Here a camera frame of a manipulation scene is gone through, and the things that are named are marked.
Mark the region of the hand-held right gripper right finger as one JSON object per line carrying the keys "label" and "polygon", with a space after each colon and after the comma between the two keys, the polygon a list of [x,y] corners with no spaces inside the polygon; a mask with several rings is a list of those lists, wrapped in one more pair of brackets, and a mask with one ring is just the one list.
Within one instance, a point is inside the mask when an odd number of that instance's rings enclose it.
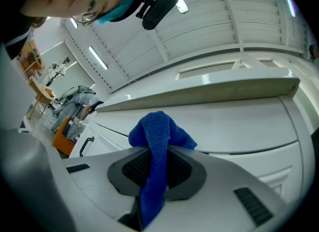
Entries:
{"label": "hand-held right gripper right finger", "polygon": [[240,166],[198,151],[170,147],[206,169],[202,188],[190,199],[165,202],[147,232],[273,232],[287,204]]}

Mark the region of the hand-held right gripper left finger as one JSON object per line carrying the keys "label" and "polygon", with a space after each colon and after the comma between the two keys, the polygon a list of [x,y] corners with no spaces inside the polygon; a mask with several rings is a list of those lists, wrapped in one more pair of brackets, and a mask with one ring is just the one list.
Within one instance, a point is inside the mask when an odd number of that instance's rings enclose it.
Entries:
{"label": "hand-held right gripper left finger", "polygon": [[[129,214],[139,195],[140,186],[123,174],[122,166],[129,161],[148,153],[146,147],[135,147],[107,154],[63,159],[64,166],[73,167],[87,164],[89,167],[81,171],[70,173],[71,178],[84,196],[98,209],[113,220],[119,220]],[[125,191],[134,191],[134,195],[121,194],[108,178],[108,170],[113,163],[121,161],[116,167],[113,179],[119,182]]]}

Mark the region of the white cabinet door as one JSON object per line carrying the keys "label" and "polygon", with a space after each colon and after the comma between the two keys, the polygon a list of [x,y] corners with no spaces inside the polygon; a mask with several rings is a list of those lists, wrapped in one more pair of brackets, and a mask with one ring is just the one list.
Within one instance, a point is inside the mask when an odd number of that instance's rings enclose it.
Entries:
{"label": "white cabinet door", "polygon": [[267,184],[286,203],[298,200],[302,189],[302,158],[298,142],[269,151],[231,155],[208,153],[242,167]]}
{"label": "white cabinet door", "polygon": [[74,148],[72,149],[72,152],[71,152],[69,158],[77,158],[77,157],[80,156],[80,149],[81,149],[81,147],[83,146],[83,144],[84,144],[84,142],[85,142],[85,140],[86,140],[86,138],[87,138],[87,136],[86,136],[87,129],[88,129],[88,128],[86,128],[86,129],[81,133],[81,135],[80,135],[79,139],[77,140],[77,142],[76,142]]}
{"label": "white cabinet door", "polygon": [[127,136],[109,130],[94,122],[86,129],[84,140],[92,137],[94,137],[94,140],[88,141],[82,151],[84,157],[107,154],[131,147]]}

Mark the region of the blue cloth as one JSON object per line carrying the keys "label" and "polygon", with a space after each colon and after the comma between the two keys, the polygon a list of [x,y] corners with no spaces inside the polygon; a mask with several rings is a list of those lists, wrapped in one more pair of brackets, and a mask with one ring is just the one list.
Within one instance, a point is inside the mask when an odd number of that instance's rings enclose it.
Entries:
{"label": "blue cloth", "polygon": [[171,117],[162,111],[144,116],[129,133],[132,147],[148,146],[151,150],[149,176],[140,193],[143,226],[147,227],[161,211],[167,188],[167,147],[193,150],[197,143]]}

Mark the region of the black white patterned pillow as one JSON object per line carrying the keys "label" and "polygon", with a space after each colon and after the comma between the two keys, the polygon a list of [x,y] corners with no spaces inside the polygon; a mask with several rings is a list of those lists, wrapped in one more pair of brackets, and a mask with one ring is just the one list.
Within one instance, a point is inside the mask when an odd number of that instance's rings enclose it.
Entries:
{"label": "black white patterned pillow", "polygon": [[67,123],[67,126],[67,139],[76,143],[79,140],[82,132],[85,130],[86,123],[78,118],[71,117]]}

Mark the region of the white vanity cabinet with sink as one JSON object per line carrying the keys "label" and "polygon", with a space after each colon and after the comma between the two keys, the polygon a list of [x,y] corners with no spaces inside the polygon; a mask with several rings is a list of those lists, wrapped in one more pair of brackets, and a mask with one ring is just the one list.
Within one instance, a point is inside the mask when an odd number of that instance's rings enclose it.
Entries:
{"label": "white vanity cabinet with sink", "polygon": [[112,93],[93,120],[129,135],[162,111],[205,154],[251,154],[298,142],[304,197],[314,178],[319,63],[280,53],[226,54],[167,69]]}

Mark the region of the wooden table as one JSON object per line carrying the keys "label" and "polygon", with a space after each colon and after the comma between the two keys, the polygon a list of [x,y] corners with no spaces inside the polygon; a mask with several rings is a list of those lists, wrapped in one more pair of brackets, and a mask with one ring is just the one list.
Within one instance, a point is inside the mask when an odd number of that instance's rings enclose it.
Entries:
{"label": "wooden table", "polygon": [[45,109],[48,108],[50,105],[52,105],[53,102],[55,101],[55,96],[53,95],[53,92],[50,89],[38,83],[33,78],[29,79],[28,84],[36,93],[35,103],[28,115],[28,119],[30,120],[38,104],[44,105],[44,108],[41,113],[41,115],[43,115]]}

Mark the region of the wooden shelf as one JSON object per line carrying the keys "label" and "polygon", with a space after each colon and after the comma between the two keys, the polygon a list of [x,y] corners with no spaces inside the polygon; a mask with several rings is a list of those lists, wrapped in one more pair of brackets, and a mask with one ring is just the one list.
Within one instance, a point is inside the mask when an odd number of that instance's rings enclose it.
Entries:
{"label": "wooden shelf", "polygon": [[18,62],[23,70],[23,75],[30,78],[35,73],[42,73],[45,62],[34,40],[27,42],[19,53]]}

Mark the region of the person's black shirt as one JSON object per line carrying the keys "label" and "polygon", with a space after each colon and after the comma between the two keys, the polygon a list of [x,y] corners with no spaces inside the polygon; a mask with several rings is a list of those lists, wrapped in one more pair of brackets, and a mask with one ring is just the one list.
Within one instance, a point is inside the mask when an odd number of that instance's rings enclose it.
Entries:
{"label": "person's black shirt", "polygon": [[0,20],[0,42],[11,59],[14,59],[23,48],[30,32],[30,18],[16,13],[9,19]]}

